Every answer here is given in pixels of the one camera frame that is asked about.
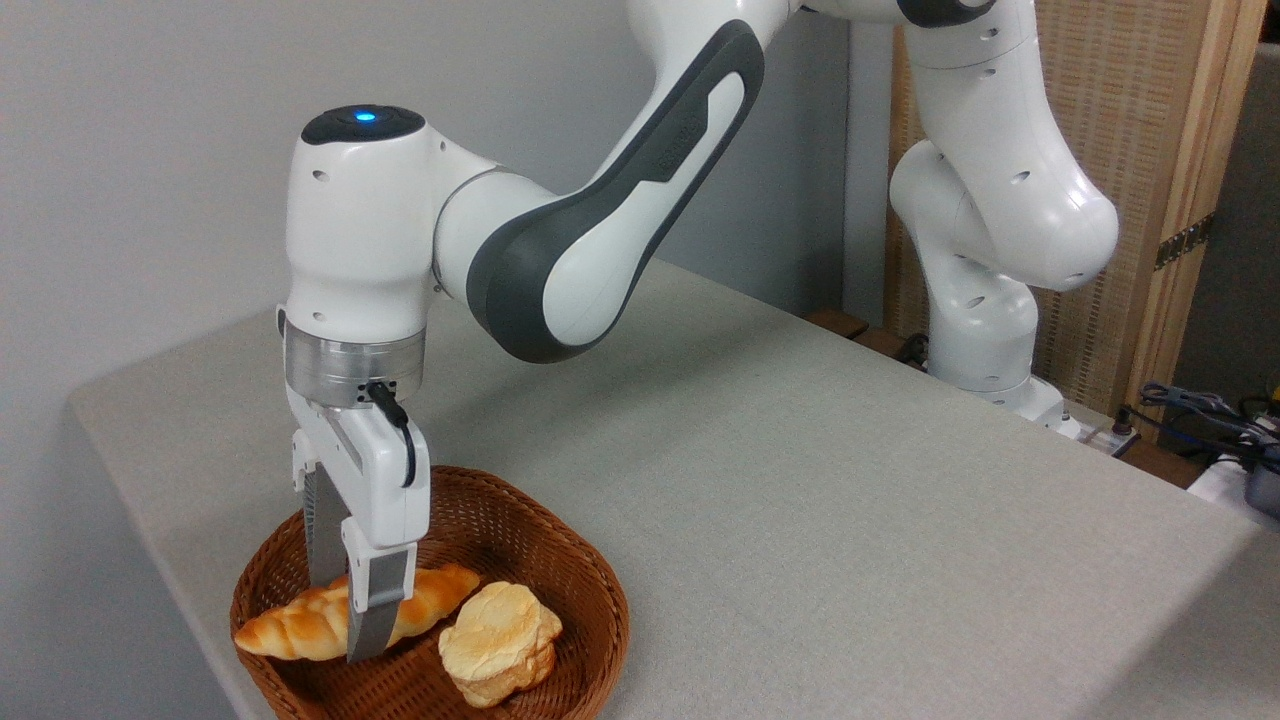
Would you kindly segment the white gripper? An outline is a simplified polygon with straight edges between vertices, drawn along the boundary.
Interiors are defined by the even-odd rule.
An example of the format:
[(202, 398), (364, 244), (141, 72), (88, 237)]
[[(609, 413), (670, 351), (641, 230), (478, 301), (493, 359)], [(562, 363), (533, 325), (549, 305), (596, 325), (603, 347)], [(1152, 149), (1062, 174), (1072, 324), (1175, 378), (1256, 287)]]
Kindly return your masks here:
[(308, 584), (328, 587), (343, 577), (348, 553), (346, 657), (358, 664), (392, 643), (401, 603), (413, 594), (415, 543), (430, 520), (430, 454), (408, 421), (416, 478), (406, 486), (410, 446), (378, 406), (328, 407), (292, 388), (287, 398), (300, 427), (291, 447)]

